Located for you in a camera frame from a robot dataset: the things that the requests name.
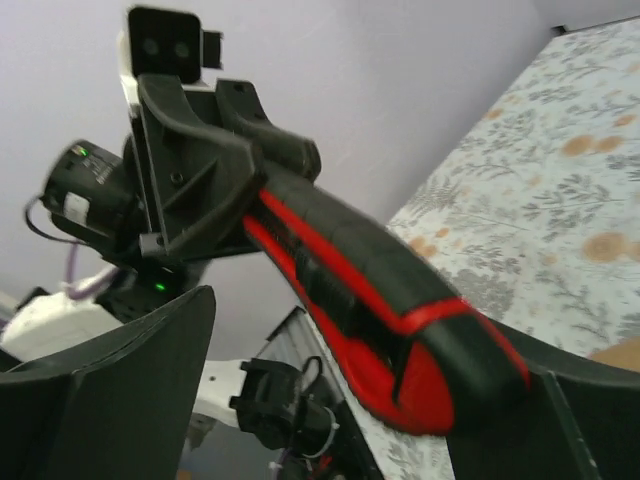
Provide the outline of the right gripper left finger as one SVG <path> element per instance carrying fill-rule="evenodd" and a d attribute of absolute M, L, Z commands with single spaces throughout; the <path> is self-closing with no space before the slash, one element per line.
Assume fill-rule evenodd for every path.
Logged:
<path fill-rule="evenodd" d="M 215 311 L 200 286 L 2 372 L 2 478 L 175 478 Z"/>

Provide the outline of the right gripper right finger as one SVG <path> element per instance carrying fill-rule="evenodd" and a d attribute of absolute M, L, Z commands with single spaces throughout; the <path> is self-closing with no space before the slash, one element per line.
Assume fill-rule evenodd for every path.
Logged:
<path fill-rule="evenodd" d="M 444 309 L 444 371 L 458 479 L 636 479 L 639 375 Z"/>

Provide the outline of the brown cardboard box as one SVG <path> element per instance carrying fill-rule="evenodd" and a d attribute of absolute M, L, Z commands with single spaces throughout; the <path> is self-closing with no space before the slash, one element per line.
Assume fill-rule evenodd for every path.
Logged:
<path fill-rule="evenodd" d="M 630 338 L 598 351 L 590 359 L 605 365 L 630 371 L 640 371 L 640 338 Z"/>

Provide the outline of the red black utility knife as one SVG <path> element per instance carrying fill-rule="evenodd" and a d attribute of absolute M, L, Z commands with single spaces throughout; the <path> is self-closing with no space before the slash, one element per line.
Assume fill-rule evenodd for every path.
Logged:
<path fill-rule="evenodd" d="M 352 394 L 411 435 L 460 431 L 522 400 L 529 370 L 498 328 L 377 222 L 286 171 L 245 232 L 278 267 Z"/>

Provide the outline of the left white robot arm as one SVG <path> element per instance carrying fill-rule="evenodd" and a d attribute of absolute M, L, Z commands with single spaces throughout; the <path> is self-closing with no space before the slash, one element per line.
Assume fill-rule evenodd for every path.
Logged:
<path fill-rule="evenodd" d="M 271 167 L 306 181 L 321 169 L 315 143 L 271 124 L 250 83 L 197 91 L 144 74 L 137 93 L 122 155 L 75 142 L 39 197 L 60 229 L 115 266 L 98 309 L 116 326 L 2 381 L 2 405 L 32 411 L 23 451 L 176 453 L 216 311 L 198 273 L 250 251 L 241 218 Z"/>

